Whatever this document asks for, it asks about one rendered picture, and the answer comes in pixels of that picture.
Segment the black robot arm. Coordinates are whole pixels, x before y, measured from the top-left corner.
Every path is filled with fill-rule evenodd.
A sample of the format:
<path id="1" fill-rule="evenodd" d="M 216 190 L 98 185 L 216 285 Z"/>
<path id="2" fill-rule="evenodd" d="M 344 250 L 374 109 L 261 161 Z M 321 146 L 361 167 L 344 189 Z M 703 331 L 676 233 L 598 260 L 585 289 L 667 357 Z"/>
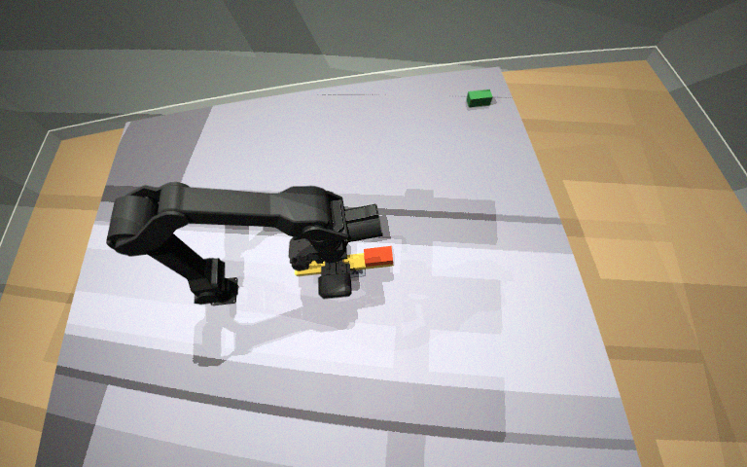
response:
<path id="1" fill-rule="evenodd" d="M 377 204 L 345 209 L 341 196 L 320 187 L 265 194 L 169 182 L 116 198 L 106 244 L 128 257 L 149 255 L 187 278 L 195 304 L 234 304 L 238 278 L 226 278 L 225 262 L 203 259 L 174 234 L 188 224 L 277 228 L 292 236 L 289 259 L 296 271 L 323 264 L 311 245 L 328 252 L 341 240 L 383 236 Z"/>

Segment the green rectangular block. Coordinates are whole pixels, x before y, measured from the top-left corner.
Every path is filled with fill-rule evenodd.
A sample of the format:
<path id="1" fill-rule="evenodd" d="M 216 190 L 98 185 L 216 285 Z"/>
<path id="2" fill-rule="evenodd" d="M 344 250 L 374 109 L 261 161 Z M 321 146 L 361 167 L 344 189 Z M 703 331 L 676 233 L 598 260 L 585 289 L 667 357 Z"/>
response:
<path id="1" fill-rule="evenodd" d="M 469 108 L 490 106 L 492 94 L 490 90 L 472 90 L 467 93 Z"/>

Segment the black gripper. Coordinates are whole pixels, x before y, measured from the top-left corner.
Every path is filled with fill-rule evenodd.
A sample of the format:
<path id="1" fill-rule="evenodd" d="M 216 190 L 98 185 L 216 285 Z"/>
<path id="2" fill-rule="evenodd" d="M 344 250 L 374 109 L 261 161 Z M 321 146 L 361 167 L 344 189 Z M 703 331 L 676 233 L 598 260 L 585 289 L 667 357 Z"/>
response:
<path id="1" fill-rule="evenodd" d="M 350 263 L 347 259 L 346 246 L 348 240 L 341 240 L 338 246 L 328 252 L 321 252 L 311 245 L 312 255 L 319 255 L 325 266 L 321 266 L 321 276 L 318 277 L 318 295 L 323 299 L 345 298 L 352 294 Z"/>

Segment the yellow bar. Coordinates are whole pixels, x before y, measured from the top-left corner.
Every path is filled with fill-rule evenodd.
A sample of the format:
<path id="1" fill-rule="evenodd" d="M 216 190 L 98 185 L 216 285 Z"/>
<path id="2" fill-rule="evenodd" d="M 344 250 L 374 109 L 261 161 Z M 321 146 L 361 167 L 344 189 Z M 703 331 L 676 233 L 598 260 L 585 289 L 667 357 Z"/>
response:
<path id="1" fill-rule="evenodd" d="M 394 267 L 391 246 L 364 249 L 364 253 L 347 255 L 347 259 L 342 261 L 346 264 L 350 263 L 350 270 Z M 295 270 L 295 276 L 321 274 L 321 266 L 325 266 L 325 262 L 316 264 L 313 261 L 309 264 L 309 269 Z"/>

